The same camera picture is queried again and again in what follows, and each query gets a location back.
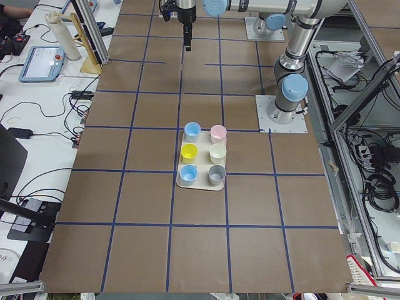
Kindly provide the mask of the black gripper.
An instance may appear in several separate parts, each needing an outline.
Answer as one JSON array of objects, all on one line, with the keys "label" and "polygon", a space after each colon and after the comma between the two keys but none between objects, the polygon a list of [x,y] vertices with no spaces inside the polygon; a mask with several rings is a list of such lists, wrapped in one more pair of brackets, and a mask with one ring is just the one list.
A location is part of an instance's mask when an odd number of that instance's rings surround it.
[{"label": "black gripper", "polygon": [[183,39],[186,51],[191,51],[192,29],[196,21],[196,0],[175,0],[177,18],[183,24]]}]

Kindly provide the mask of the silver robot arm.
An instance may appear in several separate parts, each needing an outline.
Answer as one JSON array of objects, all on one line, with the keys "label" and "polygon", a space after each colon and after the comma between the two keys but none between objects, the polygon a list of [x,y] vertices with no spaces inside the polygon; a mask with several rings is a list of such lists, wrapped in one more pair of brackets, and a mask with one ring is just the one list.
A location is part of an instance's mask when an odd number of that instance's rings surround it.
[{"label": "silver robot arm", "polygon": [[268,36],[286,25],[287,16],[281,13],[260,12],[253,24],[253,31],[261,36]]},{"label": "silver robot arm", "polygon": [[[177,13],[186,51],[191,50],[196,4],[196,1],[166,1],[160,7],[165,21],[169,20],[170,12]],[[276,63],[279,71],[295,72],[303,67],[304,57],[321,21],[338,13],[346,4],[346,1],[203,1],[202,8],[210,16],[220,16],[225,11],[296,15],[289,44]]]}]

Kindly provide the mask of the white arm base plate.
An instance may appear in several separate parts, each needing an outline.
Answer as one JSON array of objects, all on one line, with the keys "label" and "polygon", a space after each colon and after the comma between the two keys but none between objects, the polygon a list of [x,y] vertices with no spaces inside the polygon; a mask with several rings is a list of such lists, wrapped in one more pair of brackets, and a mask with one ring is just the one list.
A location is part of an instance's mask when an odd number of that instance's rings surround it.
[{"label": "white arm base plate", "polygon": [[275,95],[256,95],[256,109],[261,133],[307,134],[304,109],[283,112],[276,107]]}]

